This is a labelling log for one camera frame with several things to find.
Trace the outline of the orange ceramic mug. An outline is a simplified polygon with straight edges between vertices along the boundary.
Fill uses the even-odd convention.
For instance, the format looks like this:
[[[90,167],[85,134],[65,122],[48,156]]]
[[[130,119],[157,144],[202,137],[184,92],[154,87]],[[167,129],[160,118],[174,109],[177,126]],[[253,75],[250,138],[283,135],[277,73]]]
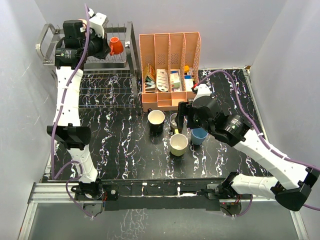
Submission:
[[[118,37],[111,37],[109,40],[110,55],[119,55],[124,51],[122,42]]]

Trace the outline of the cream and brown tumbler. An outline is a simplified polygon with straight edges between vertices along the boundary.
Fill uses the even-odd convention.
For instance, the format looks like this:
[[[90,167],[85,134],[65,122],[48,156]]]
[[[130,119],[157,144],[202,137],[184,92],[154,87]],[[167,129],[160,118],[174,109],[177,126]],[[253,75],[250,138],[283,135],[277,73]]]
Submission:
[[[171,116],[170,116],[170,119],[169,119],[169,123],[170,123],[170,129],[173,133],[176,132],[176,130],[178,129],[177,127],[177,123],[176,123],[176,117],[177,117],[177,113],[173,113]]]

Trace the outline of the black mug white inside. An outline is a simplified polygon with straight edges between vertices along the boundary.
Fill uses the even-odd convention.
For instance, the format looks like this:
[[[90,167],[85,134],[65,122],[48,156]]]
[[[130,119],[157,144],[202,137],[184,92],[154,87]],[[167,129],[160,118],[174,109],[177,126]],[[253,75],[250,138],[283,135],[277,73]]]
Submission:
[[[161,110],[147,110],[147,120],[152,133],[161,133],[163,131],[165,114]]]

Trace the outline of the blue plastic cup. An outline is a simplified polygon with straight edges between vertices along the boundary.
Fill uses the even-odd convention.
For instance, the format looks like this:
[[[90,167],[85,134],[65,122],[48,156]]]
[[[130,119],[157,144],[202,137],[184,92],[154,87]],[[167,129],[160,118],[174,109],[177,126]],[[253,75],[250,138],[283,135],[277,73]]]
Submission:
[[[203,128],[194,128],[191,130],[191,142],[194,145],[201,145],[208,135],[208,132]]]

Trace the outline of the light green mug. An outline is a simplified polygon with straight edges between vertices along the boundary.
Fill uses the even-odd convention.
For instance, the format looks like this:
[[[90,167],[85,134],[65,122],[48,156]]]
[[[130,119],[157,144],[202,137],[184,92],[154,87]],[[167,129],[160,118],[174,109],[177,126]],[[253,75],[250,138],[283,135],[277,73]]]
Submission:
[[[188,138],[179,133],[178,129],[175,129],[169,140],[170,153],[174,156],[180,157],[186,152],[188,144]]]

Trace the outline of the tall pink cup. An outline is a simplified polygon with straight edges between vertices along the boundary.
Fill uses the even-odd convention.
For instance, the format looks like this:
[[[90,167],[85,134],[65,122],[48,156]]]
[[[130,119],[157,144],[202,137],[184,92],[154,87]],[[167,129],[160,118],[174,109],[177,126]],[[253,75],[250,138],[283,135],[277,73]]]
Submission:
[[[86,29],[87,28],[87,21],[85,19],[79,19],[79,20],[82,22],[82,27],[84,29]]]

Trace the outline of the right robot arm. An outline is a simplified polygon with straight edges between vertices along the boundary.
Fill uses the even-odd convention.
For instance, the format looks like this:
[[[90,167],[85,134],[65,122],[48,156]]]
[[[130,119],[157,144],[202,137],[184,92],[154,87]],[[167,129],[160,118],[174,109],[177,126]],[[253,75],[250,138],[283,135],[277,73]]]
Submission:
[[[230,173],[221,185],[226,197],[251,194],[274,199],[291,211],[303,207],[320,174],[314,168],[290,162],[275,148],[268,149],[246,120],[238,114],[225,114],[210,96],[179,102],[175,122],[182,128],[184,121],[188,128],[204,129],[217,141],[246,154],[271,173],[267,177]]]

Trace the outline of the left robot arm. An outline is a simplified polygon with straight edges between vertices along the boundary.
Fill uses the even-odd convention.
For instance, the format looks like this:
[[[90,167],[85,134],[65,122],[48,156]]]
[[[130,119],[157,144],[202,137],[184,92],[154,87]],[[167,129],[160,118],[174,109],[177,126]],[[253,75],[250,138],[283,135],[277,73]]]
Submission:
[[[57,42],[54,53],[58,82],[56,113],[53,124],[46,129],[52,142],[64,145],[71,156],[70,164],[76,167],[79,180],[72,192],[93,200],[103,196],[104,188],[89,150],[91,130],[81,125],[79,98],[87,58],[105,59],[111,51],[105,33],[107,23],[106,17],[97,16],[63,23],[64,37]]]

